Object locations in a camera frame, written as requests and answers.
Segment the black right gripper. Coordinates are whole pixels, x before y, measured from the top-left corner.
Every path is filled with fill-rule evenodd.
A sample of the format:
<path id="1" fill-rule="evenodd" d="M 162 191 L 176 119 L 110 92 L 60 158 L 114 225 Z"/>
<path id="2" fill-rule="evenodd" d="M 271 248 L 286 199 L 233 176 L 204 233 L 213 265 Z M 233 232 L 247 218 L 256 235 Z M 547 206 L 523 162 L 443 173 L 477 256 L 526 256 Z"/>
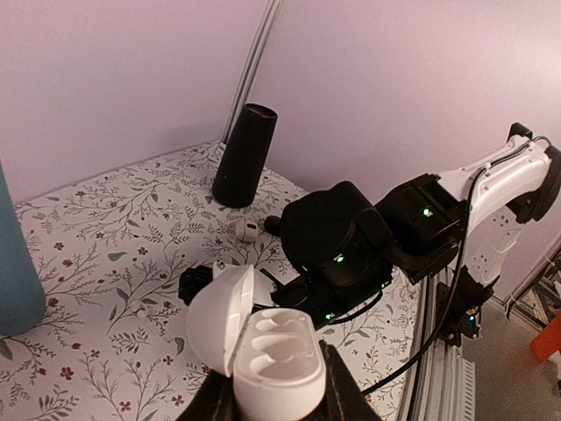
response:
<path id="1" fill-rule="evenodd" d="M 273 292 L 274 303 L 324 327 L 356 317 L 360 304 L 382 298 L 393 270 L 383 253 L 393 237 L 353 183 L 309 193 L 280 218 L 281 247 L 298 275 Z"/>

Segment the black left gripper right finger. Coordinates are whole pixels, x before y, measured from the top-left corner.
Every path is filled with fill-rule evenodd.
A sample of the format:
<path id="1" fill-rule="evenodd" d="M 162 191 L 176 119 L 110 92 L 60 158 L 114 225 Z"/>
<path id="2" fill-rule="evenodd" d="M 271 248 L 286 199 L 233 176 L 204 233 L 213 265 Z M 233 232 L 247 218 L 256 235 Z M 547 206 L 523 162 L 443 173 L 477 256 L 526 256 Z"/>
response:
<path id="1" fill-rule="evenodd" d="M 381 420 L 362 395 L 338 350 L 319 342 L 326 364 L 326 388 L 315 409 L 315 420 Z"/>

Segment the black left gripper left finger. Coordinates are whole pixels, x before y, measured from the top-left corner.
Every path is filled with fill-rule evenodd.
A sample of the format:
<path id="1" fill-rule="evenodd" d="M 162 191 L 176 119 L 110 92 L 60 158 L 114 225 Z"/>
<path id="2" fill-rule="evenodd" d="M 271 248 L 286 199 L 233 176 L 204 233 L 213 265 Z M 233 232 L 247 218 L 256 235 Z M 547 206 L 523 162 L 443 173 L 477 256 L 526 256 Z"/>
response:
<path id="1" fill-rule="evenodd" d="M 235 421 L 239 420 L 233 390 L 233 380 L 210 371 L 188 407 L 177 421 Z"/>

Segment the white earbuds charging case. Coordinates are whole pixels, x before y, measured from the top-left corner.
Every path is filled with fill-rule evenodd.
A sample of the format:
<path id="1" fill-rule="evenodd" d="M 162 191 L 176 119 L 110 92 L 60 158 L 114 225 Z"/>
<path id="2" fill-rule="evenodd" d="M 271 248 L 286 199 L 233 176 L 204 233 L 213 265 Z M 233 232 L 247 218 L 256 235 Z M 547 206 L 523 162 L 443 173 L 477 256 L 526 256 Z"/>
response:
<path id="1" fill-rule="evenodd" d="M 326 365 L 310 316 L 281 307 L 254 311 L 251 265 L 215 264 L 210 274 L 188 307 L 191 350 L 233 380 L 242 419 L 304 419 L 326 389 Z"/>

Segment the white wireless earbud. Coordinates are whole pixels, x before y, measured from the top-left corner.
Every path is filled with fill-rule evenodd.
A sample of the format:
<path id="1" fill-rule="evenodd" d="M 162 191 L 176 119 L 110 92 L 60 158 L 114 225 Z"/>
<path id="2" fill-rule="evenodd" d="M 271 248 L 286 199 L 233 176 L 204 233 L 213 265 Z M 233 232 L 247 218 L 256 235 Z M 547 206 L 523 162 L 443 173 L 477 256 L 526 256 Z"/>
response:
<path id="1" fill-rule="evenodd" d="M 237 239 L 242 242 L 255 242 L 260 234 L 259 224 L 251 219 L 239 219 L 234 223 L 234 233 Z"/>

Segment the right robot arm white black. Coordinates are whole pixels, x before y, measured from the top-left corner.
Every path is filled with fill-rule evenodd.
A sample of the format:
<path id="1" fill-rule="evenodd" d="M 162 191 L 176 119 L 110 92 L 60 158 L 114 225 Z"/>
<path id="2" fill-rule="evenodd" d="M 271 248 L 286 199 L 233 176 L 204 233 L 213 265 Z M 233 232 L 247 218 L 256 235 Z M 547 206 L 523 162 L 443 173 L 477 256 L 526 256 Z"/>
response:
<path id="1" fill-rule="evenodd" d="M 379 294 L 394 268 L 418 283 L 459 260 L 470 233 L 496 211 L 511 211 L 519 225 L 537 221 L 559 191 L 560 152 L 516 123 L 499 150 L 419 175 L 377 203 L 349 181 L 308 193 L 266 219 L 297 272 L 271 298 L 322 328 Z"/>

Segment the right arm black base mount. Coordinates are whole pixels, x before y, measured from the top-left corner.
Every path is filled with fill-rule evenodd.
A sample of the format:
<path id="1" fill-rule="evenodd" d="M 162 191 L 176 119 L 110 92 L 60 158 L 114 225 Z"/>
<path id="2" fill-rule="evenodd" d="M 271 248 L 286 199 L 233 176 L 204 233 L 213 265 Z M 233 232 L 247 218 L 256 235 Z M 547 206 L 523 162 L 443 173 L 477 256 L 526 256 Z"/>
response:
<path id="1" fill-rule="evenodd" d="M 498 280 L 499 276 L 484 286 L 476 282 L 469 274 L 468 268 L 463 266 L 438 337 L 447 345 L 456 347 L 461 346 L 463 336 L 476 339 L 479 336 L 482 305 L 493 295 L 494 285 Z"/>

